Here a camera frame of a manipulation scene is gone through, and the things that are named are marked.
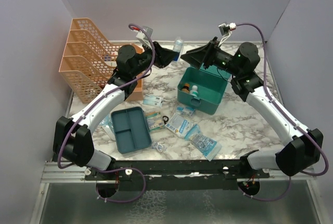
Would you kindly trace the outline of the small bottle blue cap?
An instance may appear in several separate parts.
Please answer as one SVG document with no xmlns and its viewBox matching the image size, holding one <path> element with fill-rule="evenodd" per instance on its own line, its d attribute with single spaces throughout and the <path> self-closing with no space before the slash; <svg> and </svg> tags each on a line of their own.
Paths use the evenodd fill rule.
<svg viewBox="0 0 333 224">
<path fill-rule="evenodd" d="M 180 53 L 183 49 L 184 41 L 183 39 L 179 36 L 175 39 L 174 46 L 173 46 L 173 51 L 176 52 L 173 61 L 178 61 Z"/>
</svg>

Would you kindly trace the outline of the green medicine box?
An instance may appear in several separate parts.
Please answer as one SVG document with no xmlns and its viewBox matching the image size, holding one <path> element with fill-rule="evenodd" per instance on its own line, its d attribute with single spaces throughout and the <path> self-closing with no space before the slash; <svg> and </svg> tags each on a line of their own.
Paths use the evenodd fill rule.
<svg viewBox="0 0 333 224">
<path fill-rule="evenodd" d="M 208 69 L 188 67 L 178 83 L 177 100 L 198 111 L 213 115 L 222 101 L 230 77 L 231 74 L 216 66 Z M 198 95 L 184 92 L 182 89 L 186 84 L 189 89 L 197 86 Z"/>
</svg>

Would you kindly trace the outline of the brown iodine bottle orange cap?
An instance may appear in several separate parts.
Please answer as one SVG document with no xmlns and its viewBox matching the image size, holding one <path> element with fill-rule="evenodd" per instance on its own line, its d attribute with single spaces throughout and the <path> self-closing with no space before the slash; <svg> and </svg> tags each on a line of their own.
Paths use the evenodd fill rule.
<svg viewBox="0 0 333 224">
<path fill-rule="evenodd" d="M 185 83 L 181 89 L 182 92 L 189 94 L 190 93 L 190 85 Z"/>
</svg>

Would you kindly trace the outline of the white bottle green label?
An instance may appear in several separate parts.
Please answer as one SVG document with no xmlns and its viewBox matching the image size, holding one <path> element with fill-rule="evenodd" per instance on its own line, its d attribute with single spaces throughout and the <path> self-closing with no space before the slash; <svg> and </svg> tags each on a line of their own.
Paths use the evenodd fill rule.
<svg viewBox="0 0 333 224">
<path fill-rule="evenodd" d="M 198 97 L 199 96 L 199 93 L 198 93 L 198 87 L 196 85 L 193 85 L 190 89 L 190 95 L 193 95 L 195 97 Z"/>
</svg>

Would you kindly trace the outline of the clear blue swab bag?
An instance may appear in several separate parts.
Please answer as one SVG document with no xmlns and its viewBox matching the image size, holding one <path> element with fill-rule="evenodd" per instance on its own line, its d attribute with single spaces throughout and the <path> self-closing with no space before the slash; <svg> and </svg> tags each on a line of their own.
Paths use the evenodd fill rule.
<svg viewBox="0 0 333 224">
<path fill-rule="evenodd" d="M 211 161 L 222 148 L 219 142 L 205 136 L 197 124 L 187 132 L 185 140 L 190 141 L 208 161 Z"/>
</svg>

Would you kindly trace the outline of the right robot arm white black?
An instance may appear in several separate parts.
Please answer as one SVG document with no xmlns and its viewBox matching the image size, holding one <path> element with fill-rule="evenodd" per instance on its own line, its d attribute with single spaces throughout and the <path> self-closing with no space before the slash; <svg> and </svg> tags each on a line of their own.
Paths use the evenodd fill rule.
<svg viewBox="0 0 333 224">
<path fill-rule="evenodd" d="M 255 72 L 260 62 L 256 45 L 243 42 L 231 55 L 221 50 L 217 38 L 213 38 L 208 44 L 187 51 L 181 59 L 196 69 L 216 66 L 231 74 L 234 93 L 267 121 L 284 144 L 280 151 L 253 151 L 242 156 L 239 172 L 243 177 L 250 178 L 259 169 L 280 170 L 292 177 L 319 161 L 324 138 L 322 132 L 297 121 L 264 88 L 263 80 Z"/>
</svg>

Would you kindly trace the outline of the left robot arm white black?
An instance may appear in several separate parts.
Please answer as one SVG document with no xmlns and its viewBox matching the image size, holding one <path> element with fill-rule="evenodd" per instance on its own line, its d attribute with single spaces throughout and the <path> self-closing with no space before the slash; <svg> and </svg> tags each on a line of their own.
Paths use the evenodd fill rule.
<svg viewBox="0 0 333 224">
<path fill-rule="evenodd" d="M 177 55 L 178 52 L 163 48 L 158 42 L 152 42 L 141 54 L 132 45 L 120 47 L 117 67 L 103 90 L 83 110 L 71 118 L 60 117 L 56 122 L 53 151 L 58 156 L 58 168 L 66 168 L 61 164 L 65 158 L 70 165 L 96 169 L 105 180 L 112 178 L 113 158 L 95 149 L 93 132 L 108 113 L 133 93 L 138 80 L 152 66 L 165 68 Z"/>
</svg>

